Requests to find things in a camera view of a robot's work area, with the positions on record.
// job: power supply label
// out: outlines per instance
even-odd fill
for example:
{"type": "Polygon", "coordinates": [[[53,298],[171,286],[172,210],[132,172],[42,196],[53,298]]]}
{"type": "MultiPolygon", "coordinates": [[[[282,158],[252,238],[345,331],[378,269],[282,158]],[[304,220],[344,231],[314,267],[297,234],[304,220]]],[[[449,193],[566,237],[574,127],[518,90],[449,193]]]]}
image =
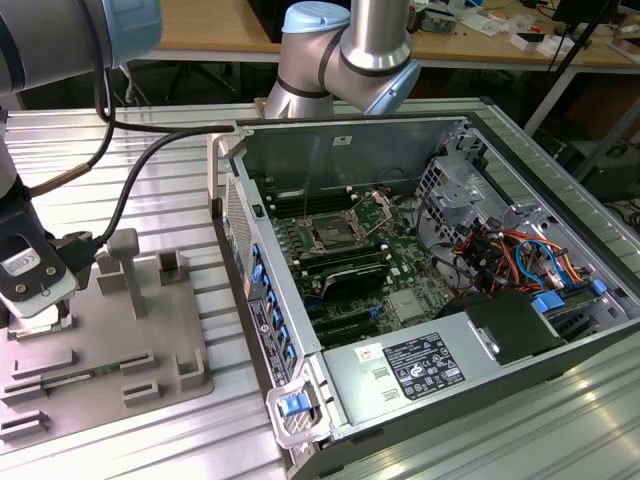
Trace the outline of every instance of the power supply label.
{"type": "Polygon", "coordinates": [[[409,400],[418,400],[465,379],[437,332],[385,348],[384,356],[409,400]]]}

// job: blue connector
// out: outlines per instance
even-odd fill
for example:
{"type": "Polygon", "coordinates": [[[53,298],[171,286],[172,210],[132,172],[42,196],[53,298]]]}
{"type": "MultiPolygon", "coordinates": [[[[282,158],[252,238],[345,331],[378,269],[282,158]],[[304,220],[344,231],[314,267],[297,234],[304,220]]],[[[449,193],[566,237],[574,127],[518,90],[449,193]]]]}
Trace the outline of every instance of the blue connector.
{"type": "Polygon", "coordinates": [[[289,331],[287,330],[287,327],[285,327],[284,325],[280,327],[280,342],[286,342],[287,340],[289,340],[289,331]]]}
{"type": "Polygon", "coordinates": [[[598,295],[604,295],[609,290],[607,285],[602,280],[594,280],[591,286],[598,295]]]}
{"type": "Polygon", "coordinates": [[[382,310],[382,305],[380,304],[377,307],[371,307],[369,309],[369,318],[371,320],[376,320],[378,318],[378,314],[380,313],[380,310],[382,310]]]}
{"type": "Polygon", "coordinates": [[[278,330],[282,325],[282,314],[279,308],[273,309],[273,329],[278,330]]]}
{"type": "Polygon", "coordinates": [[[287,347],[287,358],[289,359],[289,364],[293,365],[296,360],[296,351],[292,345],[287,347]]]}
{"type": "Polygon", "coordinates": [[[540,313],[547,313],[549,310],[562,307],[564,303],[560,295],[551,291],[541,293],[531,304],[537,307],[540,313]]]}
{"type": "Polygon", "coordinates": [[[304,393],[299,393],[284,400],[280,404],[280,408],[285,417],[291,417],[292,415],[309,411],[311,405],[309,405],[307,396],[304,393]]]}
{"type": "Polygon", "coordinates": [[[264,273],[264,267],[261,263],[256,265],[255,270],[253,271],[253,283],[258,283],[262,280],[262,274],[264,273]]]}

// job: workbench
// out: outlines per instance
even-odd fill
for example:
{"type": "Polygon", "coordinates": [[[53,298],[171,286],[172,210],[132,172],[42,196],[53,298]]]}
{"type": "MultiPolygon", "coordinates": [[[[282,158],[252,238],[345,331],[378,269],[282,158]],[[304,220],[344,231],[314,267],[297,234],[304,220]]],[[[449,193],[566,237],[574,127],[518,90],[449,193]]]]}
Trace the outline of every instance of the workbench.
{"type": "MultiPolygon", "coordinates": [[[[412,101],[401,110],[429,108],[476,112],[501,128],[505,141],[517,128],[478,99],[412,101]]],[[[344,104],[336,110],[355,113],[344,104]]],[[[181,127],[254,115],[252,105],[118,111],[121,121],[181,127]]],[[[16,112],[9,115],[4,133],[24,182],[33,185],[87,160],[101,142],[104,125],[90,110],[16,112]]],[[[35,200],[43,224],[57,235],[102,231],[131,165],[157,137],[117,130],[95,171],[35,200]]],[[[522,154],[538,168],[541,150],[522,154]]],[[[220,165],[221,185],[227,168],[220,165]]],[[[177,248],[188,258],[214,391],[0,456],[1,478],[285,478],[209,217],[206,170],[204,137],[167,146],[142,170],[120,227],[138,229],[143,255],[177,248]]],[[[558,192],[582,212],[580,187],[565,193],[558,192]]],[[[581,216],[589,224],[596,217],[613,219],[603,212],[581,216]]],[[[634,261],[622,247],[624,239],[614,237],[607,225],[593,229],[621,258],[634,261]]],[[[634,271],[640,271],[635,261],[634,271]]],[[[435,478],[453,472],[457,478],[478,478],[478,472],[481,478],[579,478],[581,472],[593,473],[592,478],[633,476],[640,471],[639,387],[636,335],[559,379],[348,466],[332,478],[435,478]]]]}
{"type": "MultiPolygon", "coordinates": [[[[557,25],[517,0],[485,0],[493,11],[532,15],[542,33],[557,25]]],[[[145,58],[218,62],[278,62],[280,45],[271,43],[247,0],[162,0],[164,34],[158,49],[145,58]]],[[[507,34],[489,37],[458,24],[455,34],[418,31],[413,58],[423,67],[480,70],[546,71],[551,60],[538,52],[523,52],[507,34]]],[[[612,50],[611,37],[592,36],[593,44],[578,54],[532,116],[525,131],[532,134],[562,93],[581,72],[640,74],[640,64],[612,50]]]]}

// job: robotic arm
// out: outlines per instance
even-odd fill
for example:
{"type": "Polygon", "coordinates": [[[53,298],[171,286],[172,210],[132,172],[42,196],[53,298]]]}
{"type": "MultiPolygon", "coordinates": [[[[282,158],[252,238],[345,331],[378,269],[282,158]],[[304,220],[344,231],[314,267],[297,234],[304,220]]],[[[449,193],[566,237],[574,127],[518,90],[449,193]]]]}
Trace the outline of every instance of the robotic arm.
{"type": "MultiPolygon", "coordinates": [[[[0,96],[94,70],[90,35],[103,68],[147,53],[162,35],[159,0],[0,0],[0,96]]],[[[45,231],[0,139],[0,302],[30,318],[69,298],[101,246],[45,231]]]]}
{"type": "MultiPolygon", "coordinates": [[[[352,1],[351,15],[321,2],[290,8],[278,83],[265,108],[268,118],[331,114],[332,94],[367,114],[391,113],[404,101],[419,74],[405,31],[409,0],[352,1]]],[[[0,0],[0,96],[93,70],[109,97],[108,69],[144,55],[161,34],[160,0],[0,0]]],[[[108,125],[103,146],[90,162],[48,183],[66,183],[89,171],[114,128],[169,134],[132,167],[107,229],[113,232],[135,178],[156,151],[181,138],[233,128],[124,124],[116,121],[112,106],[105,107],[110,115],[105,113],[102,93],[96,108],[108,125]]],[[[88,269],[108,238],[78,232],[55,239],[31,203],[45,191],[23,185],[0,138],[0,302],[19,318],[54,304],[62,308],[76,290],[86,288],[88,269]]]]}

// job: gray fixture plate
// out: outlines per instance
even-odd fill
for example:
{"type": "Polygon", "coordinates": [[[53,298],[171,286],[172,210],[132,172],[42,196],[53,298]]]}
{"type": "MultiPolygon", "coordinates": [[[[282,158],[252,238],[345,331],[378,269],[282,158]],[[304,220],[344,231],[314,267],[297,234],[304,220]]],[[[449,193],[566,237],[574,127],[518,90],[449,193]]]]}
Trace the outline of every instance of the gray fixture plate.
{"type": "Polygon", "coordinates": [[[0,330],[0,386],[13,383],[10,373],[14,360],[33,357],[55,358],[59,352],[75,352],[75,364],[42,373],[44,379],[114,364],[132,355],[152,352],[156,365],[123,375],[113,373],[69,383],[48,390],[48,396],[19,402],[11,407],[0,403],[0,422],[31,411],[42,411],[47,429],[6,442],[4,454],[54,438],[69,435],[105,423],[167,407],[205,395],[213,389],[208,356],[198,315],[198,305],[190,277],[160,287],[155,258],[135,262],[136,276],[145,297],[149,315],[136,320],[126,291],[103,297],[91,272],[86,290],[71,300],[74,327],[45,336],[8,341],[7,329],[0,330]],[[200,385],[179,390],[175,356],[184,375],[196,370],[196,350],[205,364],[200,385]],[[123,391],[136,384],[157,382],[160,398],[149,395],[146,401],[128,402],[123,391]]]}

